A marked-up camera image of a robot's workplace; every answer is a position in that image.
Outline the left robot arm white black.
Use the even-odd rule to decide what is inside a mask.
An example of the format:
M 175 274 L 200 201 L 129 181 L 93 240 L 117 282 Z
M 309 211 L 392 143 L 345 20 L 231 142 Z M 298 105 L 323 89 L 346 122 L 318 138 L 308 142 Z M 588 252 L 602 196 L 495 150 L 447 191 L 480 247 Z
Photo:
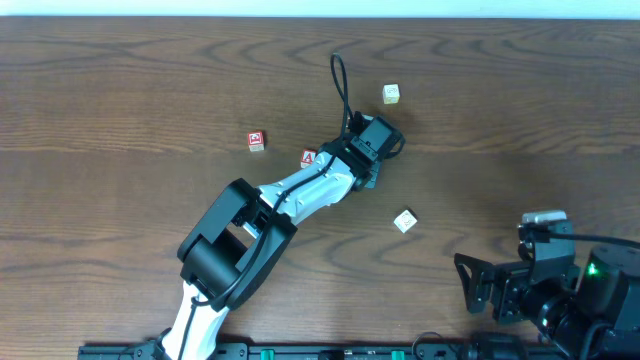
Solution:
M 228 313 L 262 285 L 298 230 L 316 211 L 373 187 L 383 161 L 398 155 L 403 134 L 380 116 L 355 113 L 344 134 L 309 164 L 271 184 L 229 184 L 177 250 L 183 300 L 159 339 L 156 359 L 209 359 Z

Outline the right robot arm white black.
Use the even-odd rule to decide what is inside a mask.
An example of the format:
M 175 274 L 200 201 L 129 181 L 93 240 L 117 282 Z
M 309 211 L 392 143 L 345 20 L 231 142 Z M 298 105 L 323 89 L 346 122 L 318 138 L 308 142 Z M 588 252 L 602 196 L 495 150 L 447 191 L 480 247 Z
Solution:
M 638 358 L 638 242 L 577 234 L 567 219 L 525 220 L 518 233 L 517 262 L 455 254 L 467 310 L 529 321 L 573 359 Z

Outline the red letter A block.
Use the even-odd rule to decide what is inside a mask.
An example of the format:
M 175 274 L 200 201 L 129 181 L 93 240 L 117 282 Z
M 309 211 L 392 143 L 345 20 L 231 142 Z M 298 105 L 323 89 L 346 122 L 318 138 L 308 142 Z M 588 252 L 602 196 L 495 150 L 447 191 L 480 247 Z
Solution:
M 306 168 L 315 162 L 317 152 L 312 149 L 304 149 L 300 159 L 300 167 Z

